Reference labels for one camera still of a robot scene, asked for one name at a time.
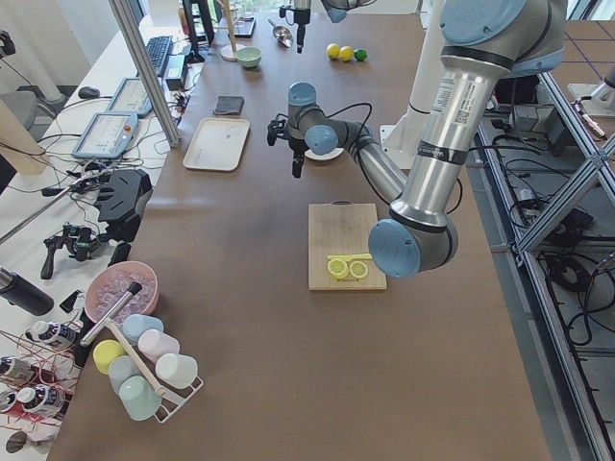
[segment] computer mouse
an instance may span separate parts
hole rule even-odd
[[[83,86],[77,94],[81,99],[97,98],[100,96],[100,89],[93,86]]]

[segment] gray napkin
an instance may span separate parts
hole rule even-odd
[[[213,113],[216,115],[238,115],[243,108],[243,96],[218,96]]]

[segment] keyboard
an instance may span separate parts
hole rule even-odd
[[[172,36],[153,36],[147,42],[147,53],[150,55],[156,75],[162,77],[169,58],[169,51],[173,44]]]

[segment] metal spoon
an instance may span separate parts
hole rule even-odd
[[[288,28],[284,26],[277,26],[276,23],[271,20],[271,18],[269,18],[269,24],[273,26],[273,36],[276,38],[276,40],[282,45],[284,45],[286,48],[292,47],[292,44],[295,42],[295,39],[293,38]]]

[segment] white desk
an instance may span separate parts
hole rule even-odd
[[[179,30],[147,26],[142,27],[141,32],[145,41],[150,36],[178,36],[181,33]],[[176,45],[176,47],[181,48],[181,43]],[[191,86],[196,78],[198,78],[200,67],[201,65],[190,68],[186,86]],[[135,65],[131,60],[124,38],[118,33],[84,77],[80,87],[85,85],[94,86],[100,89],[102,96],[112,96],[122,79],[124,77],[133,77],[135,73]],[[77,101],[80,101],[80,98],[77,96],[77,91],[75,91],[75,94],[66,105],[68,106]],[[109,101],[109,99],[95,99],[63,110],[56,121],[49,127],[46,135],[82,133],[91,115],[105,110]],[[160,169],[164,165],[164,160],[169,152],[169,146],[153,113],[139,121],[139,126],[131,146],[136,145],[141,138],[143,140],[139,143],[138,149],[129,148],[124,159],[132,159],[132,163],[135,165],[142,163],[138,168],[149,173],[152,185],[155,185],[160,175]],[[50,161],[58,170],[72,170],[77,166],[77,162],[70,156],[70,153],[77,140],[78,137],[76,136],[63,136],[42,141],[41,146],[49,149]],[[57,175],[50,167],[39,176],[17,174],[10,184],[10,187],[14,189],[7,188],[0,196],[0,216],[2,216],[0,220],[0,235],[5,234],[34,210],[51,200],[50,198],[42,197],[39,192],[24,193],[16,189],[36,191],[45,186],[57,185],[58,178],[62,180],[63,176]],[[65,180],[61,182],[61,185],[66,186],[72,181],[71,179]],[[78,198],[92,203],[96,198],[96,193],[93,192]],[[43,239],[59,231],[64,223],[86,225],[96,230],[95,226],[87,222],[91,221],[99,226],[100,231],[105,230],[105,223],[97,222],[98,210],[92,206],[82,205],[82,207],[83,209],[77,207],[75,202],[68,197],[64,197],[38,216],[33,223],[0,246],[0,264],[41,288],[56,302],[55,307],[47,315],[34,317],[25,310],[12,306],[3,298],[0,298],[0,316],[3,319],[2,330],[19,335],[26,328],[31,327],[37,320],[68,322],[75,317],[74,312],[71,314],[64,313],[58,307],[59,303],[76,289],[87,290],[90,282],[107,267],[115,243],[111,242],[102,246],[94,254],[93,259],[85,262],[69,259],[66,249],[57,251],[54,275],[50,280],[40,279],[40,269],[47,255]],[[15,344],[7,338],[0,336],[0,355],[14,353]],[[0,418],[2,418],[0,425],[3,425],[6,422],[6,418],[4,416],[0,416]],[[49,432],[49,428],[46,428],[46,430],[37,429],[35,435],[38,434],[40,437],[44,437]],[[3,446],[11,433],[9,429],[0,428],[0,442]],[[4,454],[0,454],[0,459],[4,459],[3,456]],[[12,454],[10,459],[12,461],[24,461],[44,459],[45,457],[46,455],[39,454],[32,449],[24,449]]]

